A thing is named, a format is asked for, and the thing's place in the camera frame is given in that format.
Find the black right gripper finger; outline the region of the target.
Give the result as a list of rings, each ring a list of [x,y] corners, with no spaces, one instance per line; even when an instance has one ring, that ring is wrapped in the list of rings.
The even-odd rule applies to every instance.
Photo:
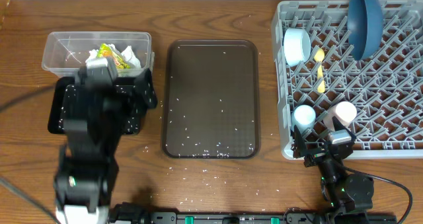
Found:
[[[293,157],[302,158],[307,154],[307,146],[297,125],[294,125],[294,144],[292,145]]]
[[[336,116],[332,117],[332,123],[333,123],[333,126],[334,126],[334,132],[347,133],[350,137],[348,141],[355,141],[356,140],[356,135],[354,133],[352,133],[346,126],[344,126],[342,124],[342,122]]]

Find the pink white cup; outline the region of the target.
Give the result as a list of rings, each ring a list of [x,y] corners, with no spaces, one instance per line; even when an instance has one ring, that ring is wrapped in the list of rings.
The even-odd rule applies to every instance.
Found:
[[[341,124],[348,127],[357,116],[356,107],[348,101],[342,101],[335,104],[328,110],[328,114],[323,119],[323,124],[330,130],[334,131],[332,118],[337,117]]]

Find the light blue cup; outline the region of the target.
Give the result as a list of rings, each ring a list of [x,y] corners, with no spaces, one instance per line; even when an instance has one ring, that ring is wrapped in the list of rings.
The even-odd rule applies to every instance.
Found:
[[[315,125],[315,110],[308,105],[298,106],[291,114],[291,130],[295,131],[295,127],[303,133],[306,129],[313,129]]]

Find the white tissue paper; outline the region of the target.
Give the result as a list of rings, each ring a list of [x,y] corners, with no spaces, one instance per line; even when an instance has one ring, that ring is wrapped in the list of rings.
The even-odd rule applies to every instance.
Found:
[[[87,63],[88,61],[90,61],[92,59],[99,58],[99,57],[96,56],[96,53],[98,52],[98,50],[99,49],[89,51],[89,57],[86,59],[85,62]],[[127,46],[125,50],[120,52],[120,54],[123,56],[125,61],[130,65],[130,69],[141,69],[141,62],[136,57],[136,55],[135,55],[134,51],[132,50],[131,46]]]

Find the green yellow snack wrapper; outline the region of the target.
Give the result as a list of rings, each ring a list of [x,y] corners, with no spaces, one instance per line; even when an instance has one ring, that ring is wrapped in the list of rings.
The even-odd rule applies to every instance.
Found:
[[[130,65],[125,61],[123,56],[116,50],[113,44],[101,44],[97,57],[111,57],[117,69],[129,69]]]

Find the yellow plastic spoon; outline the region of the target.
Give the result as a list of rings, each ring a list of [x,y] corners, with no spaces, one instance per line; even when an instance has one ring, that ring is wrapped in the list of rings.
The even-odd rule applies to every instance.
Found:
[[[322,62],[325,58],[325,52],[322,48],[319,48],[314,56],[314,60],[318,65],[317,68],[317,92],[318,93],[324,93],[325,92],[325,81],[323,79],[323,67]]]

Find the light blue rice bowl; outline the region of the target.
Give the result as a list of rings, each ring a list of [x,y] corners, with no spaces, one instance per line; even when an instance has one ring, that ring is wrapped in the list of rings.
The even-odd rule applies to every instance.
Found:
[[[311,54],[311,40],[304,29],[289,28],[284,34],[284,55],[286,63],[296,66],[300,62],[306,62]]]

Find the dark blue plate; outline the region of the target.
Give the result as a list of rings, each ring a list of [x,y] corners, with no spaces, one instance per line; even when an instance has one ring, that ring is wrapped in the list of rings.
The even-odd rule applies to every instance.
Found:
[[[347,29],[355,60],[367,59],[380,47],[383,35],[383,13],[379,0],[350,0]]]

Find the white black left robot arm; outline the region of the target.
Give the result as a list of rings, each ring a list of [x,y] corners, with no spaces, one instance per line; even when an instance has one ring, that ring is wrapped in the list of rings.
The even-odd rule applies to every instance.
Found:
[[[1,185],[55,223],[150,223],[150,214],[135,204],[110,204],[120,138],[127,131],[138,133],[147,110],[157,106],[151,70],[119,77],[111,58],[92,59],[74,76],[61,78],[55,94],[62,98],[54,100],[49,123],[61,121],[67,137],[54,176],[56,211],[50,212],[6,178]]]

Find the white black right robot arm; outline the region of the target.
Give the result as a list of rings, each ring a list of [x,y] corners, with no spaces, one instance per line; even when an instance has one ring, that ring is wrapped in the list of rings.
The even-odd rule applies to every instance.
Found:
[[[302,158],[305,167],[317,166],[321,174],[321,192],[330,207],[306,216],[310,223],[403,223],[408,217],[413,197],[404,185],[393,180],[361,172],[344,166],[343,160],[353,153],[356,135],[332,117],[334,131],[329,133],[323,145],[309,149],[297,125],[294,126],[295,141],[293,156]],[[408,205],[400,219],[393,215],[368,215],[373,208],[374,181],[380,180],[403,189],[408,196]]]

